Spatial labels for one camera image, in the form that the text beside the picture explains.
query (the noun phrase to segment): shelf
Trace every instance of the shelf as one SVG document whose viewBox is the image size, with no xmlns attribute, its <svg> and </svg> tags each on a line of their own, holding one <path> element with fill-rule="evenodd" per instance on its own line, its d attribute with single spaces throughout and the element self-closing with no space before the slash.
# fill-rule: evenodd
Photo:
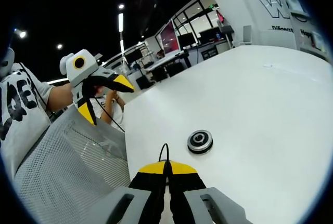
<svg viewBox="0 0 333 224">
<path fill-rule="evenodd" d="M 290 10 L 290 13 L 293 15 L 293 16 L 300 16 L 302 18 L 305 18 L 307 20 L 310 20 L 311 17 L 309 14 L 305 13 L 305 12 L 300 12 L 300 11 L 295 11 L 295 10 Z"/>
<path fill-rule="evenodd" d="M 318 50 L 317 48 L 314 48 L 312 46 L 308 46 L 308 45 L 301 45 L 300 46 L 300 50 L 303 52 L 307 52 L 308 54 L 312 54 L 314 56 L 317 56 L 327 62 L 330 62 L 327 54 L 323 51 Z"/>
<path fill-rule="evenodd" d="M 150 51 L 149 53 L 143 55 L 143 58 L 148 57 L 149 55 L 152 55 L 152 54 L 154 54 L 154 52 L 153 52 L 153 51 Z"/>
</svg>

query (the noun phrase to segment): logo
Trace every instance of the logo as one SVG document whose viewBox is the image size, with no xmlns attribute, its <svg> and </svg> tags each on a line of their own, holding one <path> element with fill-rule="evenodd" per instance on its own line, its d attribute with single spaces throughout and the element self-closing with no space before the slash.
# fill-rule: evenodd
<svg viewBox="0 0 333 224">
<path fill-rule="evenodd" d="M 267 12 L 272 18 L 290 19 L 289 12 L 286 11 L 286 7 L 289 8 L 288 3 L 285 0 L 259 0 L 261 4 L 266 8 Z M 307 22 L 306 19 L 300 19 L 295 17 L 300 22 Z"/>
<path fill-rule="evenodd" d="M 281 31 L 287 31 L 287 32 L 292 32 L 293 33 L 293 29 L 292 28 L 282 28 L 279 25 L 273 25 L 272 26 L 272 30 L 281 30 Z M 307 31 L 305 31 L 304 29 L 300 29 L 300 32 L 302 35 L 311 38 L 312 33 L 309 33 Z"/>
</svg>

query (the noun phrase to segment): glass wall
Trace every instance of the glass wall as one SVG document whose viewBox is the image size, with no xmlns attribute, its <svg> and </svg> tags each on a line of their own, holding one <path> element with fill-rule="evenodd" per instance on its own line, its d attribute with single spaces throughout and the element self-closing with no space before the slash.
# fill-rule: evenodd
<svg viewBox="0 0 333 224">
<path fill-rule="evenodd" d="M 200 38 L 200 32 L 215 28 L 218 26 L 219 19 L 215 10 L 211 9 L 212 5 L 217 5 L 215 0 L 197 0 L 173 19 L 176 27 L 176 35 L 193 33 L 196 42 Z M 162 47 L 160 33 L 155 38 Z"/>
</svg>

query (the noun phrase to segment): white t-shirt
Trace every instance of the white t-shirt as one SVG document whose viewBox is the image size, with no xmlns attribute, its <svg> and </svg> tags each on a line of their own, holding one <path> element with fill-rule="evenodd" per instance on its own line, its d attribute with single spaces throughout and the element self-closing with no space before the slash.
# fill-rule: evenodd
<svg viewBox="0 0 333 224">
<path fill-rule="evenodd" d="M 105 107 L 105 100 L 106 100 L 106 96 L 102 96 L 97 98 L 98 102 Z M 90 99 L 93 107 L 94 107 L 94 112 L 97 118 L 100 118 L 102 113 L 104 112 L 103 109 L 100 107 L 100 105 L 96 102 L 95 98 L 91 98 Z M 123 129 L 125 129 L 125 124 L 124 124 L 124 114 L 123 111 L 120 107 L 120 105 L 113 100 L 112 101 L 112 118 L 114 119 L 114 121 L 116 121 L 117 124 L 120 125 L 120 127 L 122 127 Z M 115 123 L 114 121 L 111 120 L 111 126 L 113 128 L 116 128 L 117 130 L 122 131 Z"/>
<path fill-rule="evenodd" d="M 24 68 L 47 103 L 52 86 L 40 82 Z M 13 179 L 25 155 L 51 122 L 44 103 L 32 90 L 32 83 L 21 65 L 14 63 L 11 73 L 1 80 L 0 96 L 0 152 L 6 172 Z"/>
</svg>

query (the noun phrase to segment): round metal object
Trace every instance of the round metal object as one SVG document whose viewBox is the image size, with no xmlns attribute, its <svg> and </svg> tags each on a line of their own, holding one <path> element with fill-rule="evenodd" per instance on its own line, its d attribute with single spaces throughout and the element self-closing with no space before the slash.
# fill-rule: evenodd
<svg viewBox="0 0 333 224">
<path fill-rule="evenodd" d="M 207 130 L 197 130 L 187 139 L 187 147 L 194 154 L 204 154 L 213 146 L 213 138 Z"/>
</svg>

